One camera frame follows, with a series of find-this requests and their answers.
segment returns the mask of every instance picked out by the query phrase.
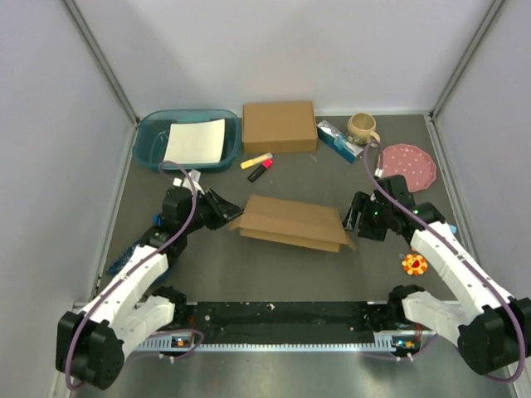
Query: closed cardboard box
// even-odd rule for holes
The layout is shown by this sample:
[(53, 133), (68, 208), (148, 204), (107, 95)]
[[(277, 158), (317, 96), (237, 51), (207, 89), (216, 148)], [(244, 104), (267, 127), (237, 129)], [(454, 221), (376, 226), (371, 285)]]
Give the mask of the closed cardboard box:
[(245, 153), (311, 152), (317, 148), (311, 101), (243, 105)]
[(343, 229), (336, 208), (299, 201), (251, 195), (244, 214), (229, 228), (239, 228), (240, 235), (250, 238), (334, 253), (343, 245), (356, 248)]

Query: open cardboard box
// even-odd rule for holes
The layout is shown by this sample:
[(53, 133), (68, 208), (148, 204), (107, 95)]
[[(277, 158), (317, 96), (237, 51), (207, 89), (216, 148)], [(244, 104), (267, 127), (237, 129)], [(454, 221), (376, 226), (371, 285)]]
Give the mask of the open cardboard box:
[(240, 229), (240, 235), (339, 252), (342, 245), (353, 250), (356, 245), (343, 229), (338, 209), (284, 201), (273, 197), (251, 195), (244, 214), (229, 229)]

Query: white cable clip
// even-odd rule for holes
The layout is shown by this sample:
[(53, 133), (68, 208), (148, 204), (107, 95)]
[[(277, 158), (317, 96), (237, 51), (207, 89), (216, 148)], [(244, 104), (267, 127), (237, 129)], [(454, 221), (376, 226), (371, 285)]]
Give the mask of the white cable clip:
[[(203, 191), (203, 189), (201, 188), (201, 186), (199, 185), (199, 178), (201, 177), (201, 172), (199, 172), (198, 170), (192, 170), (189, 174), (190, 174), (190, 178), (193, 181), (193, 185), (196, 188), (196, 191), (205, 193)], [(188, 181), (187, 178), (181, 179), (181, 178), (175, 177), (173, 179), (173, 185), (175, 187), (185, 187), (185, 188), (189, 189), (190, 191), (192, 190), (192, 187), (190, 185), (190, 181)]]
[(374, 170), (374, 176), (376, 178), (382, 178), (383, 177), (383, 169), (382, 168), (377, 168), (376, 170)]

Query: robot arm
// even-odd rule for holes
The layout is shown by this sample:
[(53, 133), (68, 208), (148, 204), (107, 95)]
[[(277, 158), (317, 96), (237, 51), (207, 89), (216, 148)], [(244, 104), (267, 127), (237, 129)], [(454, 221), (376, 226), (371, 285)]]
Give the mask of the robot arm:
[(81, 330), (71, 362), (71, 375), (101, 390), (118, 377), (129, 354), (146, 338), (179, 318), (186, 297), (169, 288), (159, 288), (139, 308), (137, 303), (156, 280), (171, 268), (187, 244), (190, 233), (203, 228), (216, 230), (238, 217), (243, 210), (225, 201), (212, 190), (201, 190), (192, 222), (163, 252), (153, 255), (132, 272), (140, 260), (152, 255), (172, 238), (192, 208), (192, 194), (186, 187), (166, 192), (163, 210), (157, 222), (142, 239), (128, 264), (100, 295), (83, 309), (63, 315), (57, 326), (56, 369), (65, 371), (66, 356), (74, 333), (86, 313), (105, 295)]
[(405, 216), (378, 190), (371, 197), (357, 192), (343, 222), (345, 229), (353, 230), (359, 216), (359, 236), (384, 240), (387, 230), (401, 235), (412, 248), (426, 257), (458, 301), (457, 305), (442, 302), (416, 285), (398, 286), (389, 294), (389, 317), (397, 322), (420, 323), (434, 330), (458, 347), (466, 363), (479, 374), (484, 375), (516, 362), (519, 346), (514, 327), (491, 290), (463, 264), (467, 261), (489, 281), (516, 314), (524, 331), (528, 356), (531, 348), (531, 300), (515, 300), (497, 285), (457, 242), (441, 213), (431, 203), (415, 203), (403, 176), (382, 178), (378, 183), (457, 250), (457, 254), (452, 253), (436, 236)]

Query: sheet of paper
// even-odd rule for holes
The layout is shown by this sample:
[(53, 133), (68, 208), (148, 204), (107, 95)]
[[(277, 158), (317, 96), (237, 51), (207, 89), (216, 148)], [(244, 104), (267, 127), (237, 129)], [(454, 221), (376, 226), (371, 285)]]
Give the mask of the sheet of paper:
[(218, 163), (222, 158), (225, 119), (172, 124), (164, 160), (181, 164)]

